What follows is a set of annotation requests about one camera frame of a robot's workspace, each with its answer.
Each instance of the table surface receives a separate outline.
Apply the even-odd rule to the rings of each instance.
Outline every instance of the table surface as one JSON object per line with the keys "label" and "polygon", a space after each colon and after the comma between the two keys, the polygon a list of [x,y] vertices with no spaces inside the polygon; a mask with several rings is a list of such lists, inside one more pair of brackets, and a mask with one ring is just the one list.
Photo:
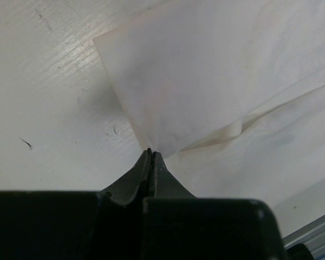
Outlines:
{"label": "table surface", "polygon": [[[166,1],[0,1],[0,190],[100,190],[134,165],[92,39]],[[325,181],[274,210],[283,236],[303,227],[325,214]]]}

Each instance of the white table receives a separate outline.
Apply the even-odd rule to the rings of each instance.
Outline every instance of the white table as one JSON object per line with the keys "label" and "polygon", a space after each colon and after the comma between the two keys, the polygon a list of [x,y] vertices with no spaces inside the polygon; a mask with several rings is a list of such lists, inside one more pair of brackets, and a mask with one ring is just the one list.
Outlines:
{"label": "white table", "polygon": [[[134,165],[92,39],[164,1],[0,1],[0,190],[100,190]],[[325,183],[275,212],[283,236],[324,215]]]}

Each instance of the black object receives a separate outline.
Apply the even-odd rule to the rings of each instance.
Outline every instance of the black object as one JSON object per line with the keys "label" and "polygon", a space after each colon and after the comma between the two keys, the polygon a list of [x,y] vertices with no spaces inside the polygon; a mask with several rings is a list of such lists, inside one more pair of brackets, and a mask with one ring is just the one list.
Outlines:
{"label": "black object", "polygon": [[303,244],[297,244],[287,250],[290,260],[314,260],[314,257]]}
{"label": "black object", "polygon": [[100,192],[0,192],[0,259],[287,259],[257,200],[197,199],[144,151]]}

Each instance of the white fabric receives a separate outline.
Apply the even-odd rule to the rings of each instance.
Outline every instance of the white fabric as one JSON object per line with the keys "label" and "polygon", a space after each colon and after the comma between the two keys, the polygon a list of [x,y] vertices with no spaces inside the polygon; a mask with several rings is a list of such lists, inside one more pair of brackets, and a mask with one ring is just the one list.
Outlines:
{"label": "white fabric", "polygon": [[141,143],[165,157],[325,67],[325,0],[173,0],[94,39]]}
{"label": "white fabric", "polygon": [[234,140],[178,157],[196,196],[276,206],[325,178],[325,86],[257,119]]}

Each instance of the dark scuff mark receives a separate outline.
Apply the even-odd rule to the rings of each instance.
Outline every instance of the dark scuff mark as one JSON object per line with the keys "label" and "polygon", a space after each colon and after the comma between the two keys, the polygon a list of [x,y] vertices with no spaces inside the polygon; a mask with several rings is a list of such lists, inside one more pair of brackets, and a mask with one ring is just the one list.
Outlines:
{"label": "dark scuff mark", "polygon": [[47,22],[47,20],[40,14],[39,11],[37,11],[37,9],[35,9],[36,13],[38,14],[38,16],[40,17],[40,19],[42,20],[42,22],[44,23],[44,25],[48,28],[49,31],[53,31],[52,27],[50,26],[50,24]]}
{"label": "dark scuff mark", "polygon": [[34,147],[31,144],[29,144],[27,141],[23,140],[22,138],[19,139],[21,139],[27,146],[29,146],[30,150],[34,149]]}

